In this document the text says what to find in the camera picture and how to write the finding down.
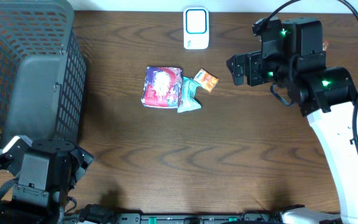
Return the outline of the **red white striped packet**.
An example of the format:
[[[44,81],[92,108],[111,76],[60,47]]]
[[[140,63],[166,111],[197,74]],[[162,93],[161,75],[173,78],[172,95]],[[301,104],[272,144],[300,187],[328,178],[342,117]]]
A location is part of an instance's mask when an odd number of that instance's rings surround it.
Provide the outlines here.
[[[323,41],[323,51],[327,51],[327,49],[328,49],[328,42],[327,41]]]

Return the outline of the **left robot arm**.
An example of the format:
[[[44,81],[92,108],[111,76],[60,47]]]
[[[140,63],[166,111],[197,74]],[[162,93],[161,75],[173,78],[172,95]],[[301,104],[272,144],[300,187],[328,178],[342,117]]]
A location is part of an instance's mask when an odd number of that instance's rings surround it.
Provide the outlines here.
[[[68,193],[93,161],[67,140],[14,141],[0,155],[0,170],[13,175],[0,187],[0,223],[63,223]]]

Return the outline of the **teal white snack packet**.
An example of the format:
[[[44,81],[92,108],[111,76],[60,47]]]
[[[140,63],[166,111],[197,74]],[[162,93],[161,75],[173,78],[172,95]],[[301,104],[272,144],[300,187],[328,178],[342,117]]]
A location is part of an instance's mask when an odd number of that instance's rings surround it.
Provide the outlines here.
[[[178,113],[201,109],[201,104],[195,99],[198,87],[200,87],[198,82],[188,77],[183,78]]]

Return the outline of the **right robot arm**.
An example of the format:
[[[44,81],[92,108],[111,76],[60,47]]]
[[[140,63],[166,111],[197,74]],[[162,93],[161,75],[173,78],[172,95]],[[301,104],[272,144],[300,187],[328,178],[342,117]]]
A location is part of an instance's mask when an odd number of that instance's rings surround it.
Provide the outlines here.
[[[323,28],[315,18],[273,18],[259,38],[259,51],[227,61],[234,83],[271,83],[288,90],[322,145],[341,209],[335,215],[297,205],[281,211],[281,221],[358,223],[358,121],[353,121],[357,90],[350,73],[326,66]]]

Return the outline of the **red purple snack bag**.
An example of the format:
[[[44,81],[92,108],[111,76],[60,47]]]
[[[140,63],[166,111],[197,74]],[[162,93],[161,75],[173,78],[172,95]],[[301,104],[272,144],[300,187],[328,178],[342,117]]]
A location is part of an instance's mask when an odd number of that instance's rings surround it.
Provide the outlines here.
[[[176,109],[180,105],[183,84],[178,67],[147,67],[141,102],[148,108]]]

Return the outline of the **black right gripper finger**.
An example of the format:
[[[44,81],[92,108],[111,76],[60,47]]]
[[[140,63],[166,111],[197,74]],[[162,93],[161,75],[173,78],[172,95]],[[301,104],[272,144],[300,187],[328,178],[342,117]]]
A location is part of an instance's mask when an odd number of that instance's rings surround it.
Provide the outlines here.
[[[227,60],[228,67],[246,67],[247,66],[247,54],[233,55]]]
[[[244,77],[246,73],[245,61],[228,60],[226,62],[227,68],[229,69],[233,82],[236,86],[244,84]]]

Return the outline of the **small orange snack packet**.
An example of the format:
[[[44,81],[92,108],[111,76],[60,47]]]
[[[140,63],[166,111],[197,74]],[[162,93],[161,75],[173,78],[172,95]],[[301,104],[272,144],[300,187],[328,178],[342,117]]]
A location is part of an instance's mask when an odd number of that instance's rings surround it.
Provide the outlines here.
[[[195,75],[193,79],[194,81],[199,83],[204,90],[208,91],[209,93],[212,92],[212,90],[218,84],[219,81],[217,77],[211,75],[203,68],[199,70],[199,72]]]

